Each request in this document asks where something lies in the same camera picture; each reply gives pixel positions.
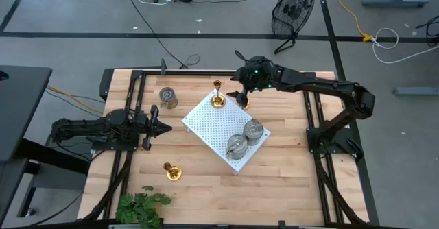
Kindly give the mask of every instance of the green plant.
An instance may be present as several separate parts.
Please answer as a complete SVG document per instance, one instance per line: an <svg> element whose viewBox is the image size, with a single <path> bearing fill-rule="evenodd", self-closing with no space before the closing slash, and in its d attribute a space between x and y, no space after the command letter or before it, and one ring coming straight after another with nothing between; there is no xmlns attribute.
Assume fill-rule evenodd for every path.
<svg viewBox="0 0 439 229"><path fill-rule="evenodd" d="M154 187L144 186L142 189L153 191ZM162 193L148 195L147 193L126 194L119 200L116 210L116 220L123 224L139 223L142 229L158 228L160 219L155 209L157 204L168 205L171 198Z"/></svg>

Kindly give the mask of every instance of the black fan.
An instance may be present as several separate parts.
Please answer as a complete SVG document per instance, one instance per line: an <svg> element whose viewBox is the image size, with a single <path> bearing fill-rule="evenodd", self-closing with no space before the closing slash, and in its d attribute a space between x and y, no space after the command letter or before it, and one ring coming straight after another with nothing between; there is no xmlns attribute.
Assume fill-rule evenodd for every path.
<svg viewBox="0 0 439 229"><path fill-rule="evenodd" d="M274 54L293 47L296 43L297 33L308 21L314 7L314 0L279 0L272 11L273 34L284 36L285 41L278 47ZM289 41L292 44L284 47Z"/></svg>

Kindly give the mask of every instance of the gray floor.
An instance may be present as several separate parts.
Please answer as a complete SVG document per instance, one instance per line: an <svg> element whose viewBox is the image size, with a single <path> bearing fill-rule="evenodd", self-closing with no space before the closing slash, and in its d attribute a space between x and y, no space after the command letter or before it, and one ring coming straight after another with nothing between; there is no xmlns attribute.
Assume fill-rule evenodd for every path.
<svg viewBox="0 0 439 229"><path fill-rule="evenodd" d="M424 8L364 8L361 0L344 0L359 17L361 28L375 34L391 27L400 36L424 36L415 30L438 14L439 0ZM0 0L0 19L14 0ZM269 34L270 13L276 0L240 4L139 5L158 33L247 33ZM357 36L355 22L337 0L327 0L337 36ZM150 32L128 0L23 0L6 28L9 32ZM301 34L327 35L320 4L316 2ZM233 51L243 55L265 55L275 63L306 71L334 71L328 42L298 41L277 56L272 51L279 40L165 39L164 45L185 60L198 53L197 69L236 69L242 63ZM382 225L404 228L436 228L439 224L439 147L436 123L439 98L395 97L397 86L437 86L439 51L411 60L386 65L378 62L371 44L338 43L346 76L363 84L376 96L375 115L359 122L372 189ZM384 60L396 60L425 50L426 44L400 44L392 51L378 50ZM97 97L102 71L108 67L157 65L165 58L177 63L154 39L90 38L0 38L0 63L51 67L50 84L70 93ZM103 105L91 103L102 109ZM45 94L26 137L44 143L52 122L61 117L92 119L93 116ZM18 219L12 211L3 227L24 226L44 219L67 205L78 190L41 189L32 202L39 214ZM75 219L79 203L49 223Z"/></svg>

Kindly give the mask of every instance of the yellow cord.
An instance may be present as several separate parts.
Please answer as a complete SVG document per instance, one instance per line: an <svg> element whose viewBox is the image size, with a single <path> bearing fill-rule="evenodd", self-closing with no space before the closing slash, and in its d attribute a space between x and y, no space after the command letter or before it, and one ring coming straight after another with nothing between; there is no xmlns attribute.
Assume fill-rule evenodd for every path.
<svg viewBox="0 0 439 229"><path fill-rule="evenodd" d="M70 94L68 94L68 93L66 93L66 92L64 92L64 91L62 91L62 90L60 90L60 89L58 89L58 88L54 88L54 87L52 87L52 86L50 86L50 85L47 85L47 87L50 88L50 89L52 89L52 90L54 90L54 91L56 91L56 92L58 92L58 93L61 93L61 94L63 94L63 95L66 95L67 97L70 97L70 99L72 99L72 100L78 102L79 104L83 105L85 108L87 108L87 109L89 109L89 110L92 110L93 112L97 112L97 113L103 114L100 110L96 110L96 109L94 109L94 108L92 108L92 107L90 107L90 106L87 106L86 104L82 103L81 101L79 101L79 100L76 99L75 97L71 96Z"/></svg>
<svg viewBox="0 0 439 229"><path fill-rule="evenodd" d="M368 41L371 41L372 40L372 38L373 38L373 36L371 36L371 35L369 35L369 34L365 34L365 33L363 33L362 32L362 30L359 28L359 24L358 24L358 18L357 18L357 16L355 16L355 14L353 13L353 12L351 12L345 5L344 5L344 3L342 2L342 0L338 0L338 2L343 6L343 8L347 11L347 12L349 12L349 14L351 14L354 18L355 18L355 23L357 24L357 29L358 29L358 32L360 32L360 34L362 34L362 36L363 36L363 42L368 42Z"/></svg>

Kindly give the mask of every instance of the brass candlestick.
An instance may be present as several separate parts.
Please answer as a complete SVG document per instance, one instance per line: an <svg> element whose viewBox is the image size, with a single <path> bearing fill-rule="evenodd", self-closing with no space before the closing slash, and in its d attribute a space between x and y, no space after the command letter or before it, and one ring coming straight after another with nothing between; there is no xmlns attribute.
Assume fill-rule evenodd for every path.
<svg viewBox="0 0 439 229"><path fill-rule="evenodd" d="M172 181L178 180L183 174L183 170L181 169L181 167L179 167L178 165L171 165L168 162L163 164L163 169L167 172L167 178Z"/></svg>
<svg viewBox="0 0 439 229"><path fill-rule="evenodd" d="M217 94L212 96L211 104L214 108L222 108L226 105L226 98L220 95L221 81L219 80L214 81L213 86L217 90Z"/></svg>

